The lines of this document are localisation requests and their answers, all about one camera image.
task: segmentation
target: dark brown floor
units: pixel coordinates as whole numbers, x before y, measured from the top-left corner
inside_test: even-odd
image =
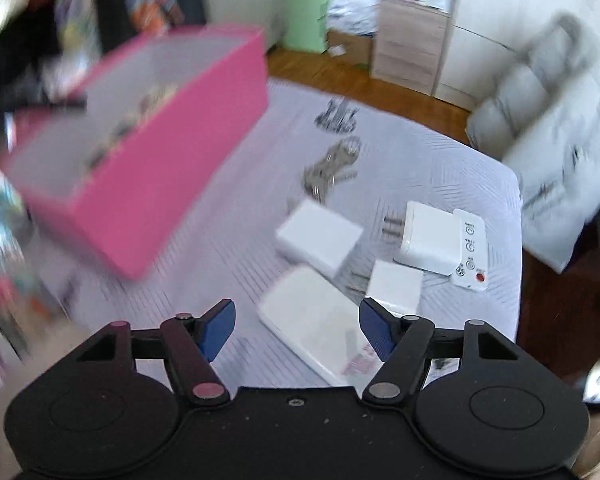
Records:
[[[469,113],[400,86],[371,79],[368,72],[328,55],[289,52],[269,55],[269,73],[325,92],[351,97],[468,144]],[[574,378],[600,357],[600,248],[592,224],[560,275],[523,253],[518,343],[560,377]]]

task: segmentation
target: white tablecloth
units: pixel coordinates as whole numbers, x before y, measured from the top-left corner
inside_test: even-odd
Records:
[[[234,300],[236,329],[214,362],[232,392],[241,384],[325,385],[261,325],[255,306],[290,267],[276,253],[274,231],[287,215],[288,199],[304,197],[302,171],[342,135],[315,123],[334,96],[278,80],[270,81],[269,95],[269,110],[216,172],[142,282],[122,282],[43,232],[27,247],[56,296],[75,289],[72,316],[93,331],[116,319],[128,320],[133,328],[157,327],[177,312],[197,316],[222,298]],[[346,288],[355,282],[351,271],[368,274],[376,258],[391,261],[399,240],[382,235],[383,219],[403,215],[408,200],[447,211],[462,208],[485,221],[490,287],[464,290],[426,272],[419,314],[448,328],[483,319],[515,338],[522,240],[513,172],[420,124],[354,102],[348,107],[359,109],[351,133],[362,140],[354,165],[358,176],[337,184],[326,205],[365,231],[335,285],[359,303],[362,295]],[[160,363],[142,363],[138,369],[164,380]]]

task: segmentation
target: pink box side panel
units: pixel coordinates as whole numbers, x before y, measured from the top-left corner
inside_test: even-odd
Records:
[[[214,171],[267,108],[262,35],[201,74],[123,146],[106,179],[76,197],[74,221],[128,278],[140,278]]]

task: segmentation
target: wooden floor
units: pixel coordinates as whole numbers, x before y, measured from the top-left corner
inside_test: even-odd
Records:
[[[269,55],[269,74],[325,92],[344,95],[385,112],[424,124],[468,144],[464,126],[469,112],[401,86],[371,79],[369,72],[332,59],[277,48]]]
[[[468,144],[469,113],[331,59],[278,48],[269,55],[269,74],[325,92],[351,97]],[[596,226],[580,237],[574,259],[555,274],[523,254],[518,344],[565,379],[574,379],[600,358],[600,248]]]

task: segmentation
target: metal prong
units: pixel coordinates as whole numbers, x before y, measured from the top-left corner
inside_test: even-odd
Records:
[[[404,220],[402,218],[397,218],[395,216],[385,216],[384,221],[388,224],[396,224],[396,225],[404,225]]]
[[[358,278],[362,278],[363,280],[367,281],[371,279],[371,276],[367,276],[366,274],[360,274],[359,272],[354,272],[353,270],[351,271],[351,275],[356,276]]]
[[[402,233],[400,231],[394,231],[392,229],[388,229],[386,227],[382,228],[382,232],[386,235],[395,236],[397,238],[402,238]]]
[[[364,288],[359,288],[355,285],[347,285],[349,290],[353,290],[355,292],[359,292],[360,294],[366,294],[366,290]]]

